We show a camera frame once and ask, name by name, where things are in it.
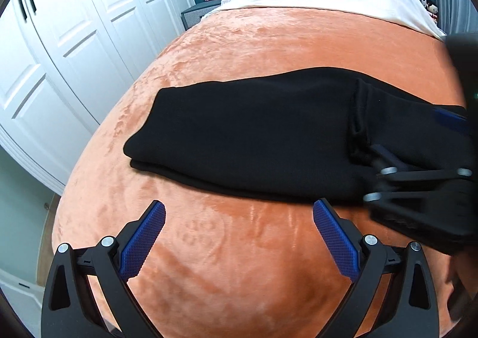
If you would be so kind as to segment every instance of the stuffed toy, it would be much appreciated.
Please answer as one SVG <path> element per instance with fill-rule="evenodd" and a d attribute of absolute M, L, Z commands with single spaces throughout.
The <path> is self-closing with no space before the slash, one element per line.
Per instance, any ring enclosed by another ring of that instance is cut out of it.
<path fill-rule="evenodd" d="M 438 7 L 434 4 L 429 5 L 427 10 L 433 14 L 438 14 Z"/>
<path fill-rule="evenodd" d="M 424 8 L 428 11 L 435 24 L 438 24 L 438 6 L 429 0 L 420 0 Z"/>

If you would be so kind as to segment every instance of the orange blanket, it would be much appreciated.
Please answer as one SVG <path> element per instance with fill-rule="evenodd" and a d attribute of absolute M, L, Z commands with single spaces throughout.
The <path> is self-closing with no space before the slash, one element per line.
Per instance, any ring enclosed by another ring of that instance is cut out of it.
<path fill-rule="evenodd" d="M 95 245 L 136 220 L 153 199 L 166 225 L 139 276 L 128 284 L 167 338 L 310 338 L 350 282 L 340 276 L 310 206 L 215 195 L 129 166 L 122 148 L 144 123 L 162 87 L 278 74 L 316 66 L 361 71 L 427 101 L 462 104 L 440 41 L 369 17 L 303 8 L 220 12 L 174 41 L 128 90 L 89 142 L 56 215 L 53 248 Z M 363 233 L 404 246 L 361 209 L 338 209 Z M 426 250 L 450 329 L 448 257 Z M 113 321 L 99 285 L 100 310 Z M 360 333 L 370 329 L 382 283 Z"/>

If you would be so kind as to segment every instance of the textured rubber pad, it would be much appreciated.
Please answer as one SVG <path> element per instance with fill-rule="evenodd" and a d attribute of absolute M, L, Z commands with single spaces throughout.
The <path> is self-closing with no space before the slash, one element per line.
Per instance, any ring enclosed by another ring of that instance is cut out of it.
<path fill-rule="evenodd" d="M 442 126 L 461 134 L 469 133 L 468 121 L 466 118 L 452 113 L 451 111 L 437 107 L 434 110 L 435 120 Z"/>
<path fill-rule="evenodd" d="M 315 225 L 340 273 L 354 282 L 360 273 L 360 256 L 358 250 L 340 227 L 338 222 L 340 218 L 335 213 L 332 214 L 322 200 L 315 202 L 312 210 Z"/>
<path fill-rule="evenodd" d="M 140 272 L 152 245 L 166 221 L 166 209 L 161 202 L 151 209 L 127 243 L 120 257 L 119 274 L 123 280 L 135 277 Z"/>

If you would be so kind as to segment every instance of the white wardrobe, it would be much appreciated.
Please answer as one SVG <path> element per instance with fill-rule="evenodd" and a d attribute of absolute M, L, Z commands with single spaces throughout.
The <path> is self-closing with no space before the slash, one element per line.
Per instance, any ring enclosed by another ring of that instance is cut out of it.
<path fill-rule="evenodd" d="M 96 128 L 194 0 L 11 0 L 0 17 L 0 144 L 61 194 Z"/>

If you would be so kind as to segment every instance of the nightstand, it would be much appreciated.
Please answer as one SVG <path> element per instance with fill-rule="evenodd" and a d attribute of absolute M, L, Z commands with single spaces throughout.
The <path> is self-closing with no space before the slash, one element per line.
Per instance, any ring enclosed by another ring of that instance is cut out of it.
<path fill-rule="evenodd" d="M 220 6 L 221 0 L 213 0 L 201 2 L 200 4 L 194 5 L 193 7 L 183 11 L 181 13 L 181 20 L 183 20 L 184 28 L 188 30 L 190 27 L 199 24 L 201 18 Z"/>

